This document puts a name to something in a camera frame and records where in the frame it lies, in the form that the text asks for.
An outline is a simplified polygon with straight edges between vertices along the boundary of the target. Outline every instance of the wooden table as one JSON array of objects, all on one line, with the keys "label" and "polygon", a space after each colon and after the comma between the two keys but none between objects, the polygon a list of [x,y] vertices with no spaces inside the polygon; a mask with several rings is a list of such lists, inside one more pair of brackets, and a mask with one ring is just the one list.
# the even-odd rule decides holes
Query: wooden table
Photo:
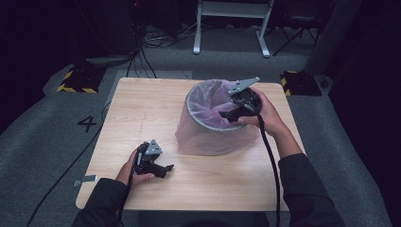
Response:
[{"label": "wooden table", "polygon": [[[121,79],[107,114],[86,175],[114,179],[131,152],[155,139],[164,153],[156,164],[174,164],[164,179],[138,185],[126,209],[273,211],[276,193],[268,152],[262,138],[245,149],[220,156],[194,156],[177,152],[175,131],[184,99],[200,80]],[[280,84],[256,83],[264,92],[304,150],[286,96]],[[274,140],[268,136],[276,163]],[[77,207],[83,208],[96,183],[83,183]],[[287,210],[282,201],[282,210]]]}]

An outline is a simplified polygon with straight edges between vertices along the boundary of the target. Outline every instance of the black jacket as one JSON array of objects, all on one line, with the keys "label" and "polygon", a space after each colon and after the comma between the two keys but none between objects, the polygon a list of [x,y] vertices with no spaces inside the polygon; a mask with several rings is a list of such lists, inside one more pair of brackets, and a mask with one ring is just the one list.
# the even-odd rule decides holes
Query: black jacket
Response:
[{"label": "black jacket", "polygon": [[[315,168],[304,154],[285,157],[278,165],[284,201],[291,216],[290,226],[345,226]],[[100,179],[73,226],[117,226],[116,212],[126,188],[121,182]]]}]

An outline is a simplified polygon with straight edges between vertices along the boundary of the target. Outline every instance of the metal stand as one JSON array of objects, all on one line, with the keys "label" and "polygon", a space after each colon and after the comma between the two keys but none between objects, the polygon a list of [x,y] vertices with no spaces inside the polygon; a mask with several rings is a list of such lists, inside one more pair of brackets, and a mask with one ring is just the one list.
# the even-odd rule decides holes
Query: metal stand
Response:
[{"label": "metal stand", "polygon": [[264,34],[266,25],[271,13],[274,0],[268,4],[247,4],[247,3],[227,3],[227,2],[207,2],[199,0],[197,13],[197,34],[195,35],[194,54],[201,52],[201,16],[225,16],[225,17],[246,17],[263,18],[262,29],[256,31],[256,38],[259,41],[263,57],[270,56],[266,46]]}]

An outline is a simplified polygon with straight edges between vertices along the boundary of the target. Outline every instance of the trash bin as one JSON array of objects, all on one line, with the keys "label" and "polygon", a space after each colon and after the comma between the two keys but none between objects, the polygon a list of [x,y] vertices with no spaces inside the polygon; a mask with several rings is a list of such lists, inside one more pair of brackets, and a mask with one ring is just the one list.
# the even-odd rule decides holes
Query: trash bin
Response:
[{"label": "trash bin", "polygon": [[247,147],[260,136],[256,126],[230,123],[218,113],[236,108],[228,93],[234,86],[228,80],[208,79],[191,89],[175,133],[179,153],[220,155]]}]

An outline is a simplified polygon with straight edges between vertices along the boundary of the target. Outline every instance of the printed number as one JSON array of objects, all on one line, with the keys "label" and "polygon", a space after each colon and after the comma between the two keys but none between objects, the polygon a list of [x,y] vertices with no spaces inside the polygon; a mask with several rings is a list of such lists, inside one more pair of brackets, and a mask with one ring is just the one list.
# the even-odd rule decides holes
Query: printed number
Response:
[{"label": "printed number", "polygon": [[91,126],[96,124],[96,123],[92,122],[93,120],[94,120],[94,118],[92,116],[88,116],[85,119],[79,121],[78,124],[86,126],[85,132],[88,132],[89,128],[91,128]]}]

